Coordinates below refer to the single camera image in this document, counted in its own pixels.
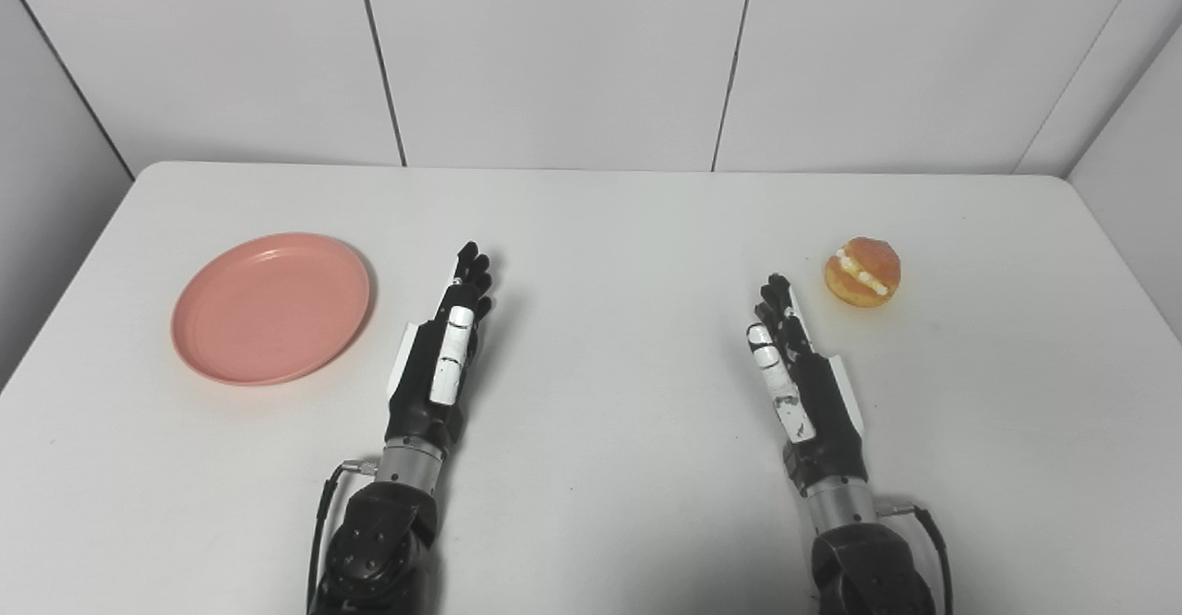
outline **black cable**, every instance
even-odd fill
[[[312,533],[312,559],[307,565],[307,611],[312,611],[312,601],[316,598],[316,585],[319,582],[320,572],[320,540],[324,538],[324,522],[329,518],[329,509],[332,506],[332,496],[337,492],[337,484],[345,472],[344,465],[338,465],[332,471],[332,477],[324,483],[320,491],[320,506],[316,510],[316,531]]]
[[[931,512],[927,509],[916,506],[914,513],[915,519],[931,537],[931,544],[936,546],[936,555],[940,556],[940,572],[944,580],[944,615],[953,615],[953,569],[948,563],[948,546],[944,545],[944,536],[940,533],[940,527],[936,526]]]

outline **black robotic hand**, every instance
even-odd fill
[[[788,433],[784,462],[817,535],[812,577],[821,615],[931,615],[931,593],[910,546],[877,522],[862,415],[844,363],[813,351],[787,279],[772,274],[760,297],[760,322],[747,328],[747,345]],[[943,556],[942,539],[937,544]]]
[[[865,481],[862,415],[844,363],[813,351],[786,278],[773,273],[759,293],[760,323],[747,329],[747,345],[788,430],[784,459],[792,481],[801,496],[827,477]]]
[[[476,351],[478,325],[492,308],[488,265],[488,255],[468,242],[435,317],[407,326],[375,480],[349,499],[310,611],[414,615],[427,609],[423,556],[439,535],[435,484],[463,429],[456,401]]]

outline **cream filling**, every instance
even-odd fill
[[[863,270],[862,265],[859,265],[853,258],[845,254],[845,248],[837,250],[837,260],[842,265],[842,271],[852,276],[858,283],[862,283],[866,287],[873,290],[875,294],[885,297],[886,293],[890,292],[886,285],[883,285],[882,281],[871,276],[869,271]]]

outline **cable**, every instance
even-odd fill
[[[923,525],[923,530],[931,537],[931,544],[936,546],[936,555],[940,556],[940,572],[944,580],[944,615],[953,615],[953,569],[948,563],[948,546],[944,545],[944,536],[940,533],[940,527],[931,518],[931,512],[920,506],[915,507],[915,519]]]
[[[377,464],[363,460],[346,460],[338,465],[332,471],[332,475],[324,481],[324,490],[320,491],[320,505],[316,509],[316,530],[312,532],[312,557],[307,563],[309,613],[312,613],[312,602],[316,600],[316,587],[320,582],[320,542],[324,539],[324,522],[329,519],[329,510],[332,507],[332,496],[336,494],[340,475],[345,472],[372,477],[377,473]]]
[[[316,531],[312,532],[312,559],[307,564],[307,611],[312,611],[312,600],[316,597],[316,584],[319,582],[320,572],[320,540],[324,538],[324,522],[329,518],[329,509],[332,506],[332,496],[337,492],[337,484],[345,472],[342,462],[332,471],[332,477],[324,483],[320,491],[320,506],[316,510]]]

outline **pastry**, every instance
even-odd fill
[[[860,308],[881,306],[898,289],[901,265],[886,241],[850,239],[825,263],[825,285],[837,298]]]

